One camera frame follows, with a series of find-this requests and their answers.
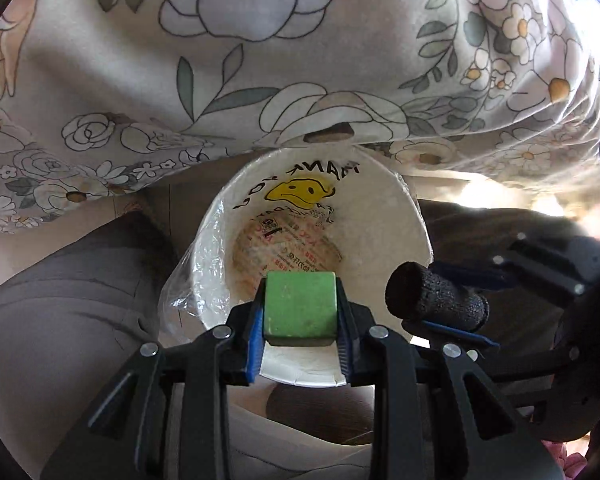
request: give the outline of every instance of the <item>screw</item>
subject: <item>screw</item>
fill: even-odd
[[[369,335],[375,339],[384,339],[389,335],[389,329],[382,325],[373,325],[369,329]]]
[[[453,359],[462,355],[462,350],[460,349],[460,347],[453,343],[447,343],[446,345],[444,345],[442,347],[442,351],[446,356],[449,356]]]
[[[158,353],[158,345],[156,343],[144,343],[140,347],[140,355],[142,357],[153,357]]]
[[[216,339],[227,339],[231,335],[231,327],[227,325],[218,325],[213,330]]]

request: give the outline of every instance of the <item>person's lap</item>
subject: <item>person's lap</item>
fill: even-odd
[[[436,257],[450,262],[487,258],[518,231],[556,222],[570,229],[520,210],[420,205]],[[116,369],[157,338],[158,296],[174,265],[168,240],[133,213],[0,286],[0,437],[34,478]],[[514,352],[551,345],[559,310],[519,293],[490,301],[485,334]],[[230,416],[240,478],[365,474],[368,447],[329,444],[239,408]]]

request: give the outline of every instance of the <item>pink fabric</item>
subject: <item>pink fabric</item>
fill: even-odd
[[[565,480],[576,478],[587,465],[587,459],[580,453],[573,453],[567,456],[567,447],[561,442],[543,440],[542,443],[562,468]]]

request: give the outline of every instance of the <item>paper cup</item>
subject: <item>paper cup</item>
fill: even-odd
[[[206,328],[211,328],[224,323],[231,307],[241,303],[227,283],[234,241],[246,223],[260,213],[311,207],[302,197],[289,202],[280,193],[270,192],[298,178],[312,178],[330,186],[329,192],[335,190],[329,196],[304,198],[318,200],[321,208],[330,211],[325,234],[342,253],[338,276],[349,300],[368,306],[378,324],[405,335],[400,320],[386,309],[384,288],[401,263],[431,263],[429,237],[402,177],[355,146],[321,145],[269,152],[245,166],[222,188],[190,248],[194,301],[187,304],[188,314],[198,316]],[[172,310],[170,315],[178,315]],[[188,317],[184,312],[179,314]],[[178,325],[180,340],[183,334],[187,336],[187,325]],[[260,373],[299,386],[345,383],[335,345],[290,348],[267,344]]]

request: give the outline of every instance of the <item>smiley face print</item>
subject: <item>smiley face print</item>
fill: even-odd
[[[278,184],[267,193],[265,200],[286,200],[300,209],[313,209],[323,198],[333,196],[334,187],[329,188],[314,178],[294,178]]]

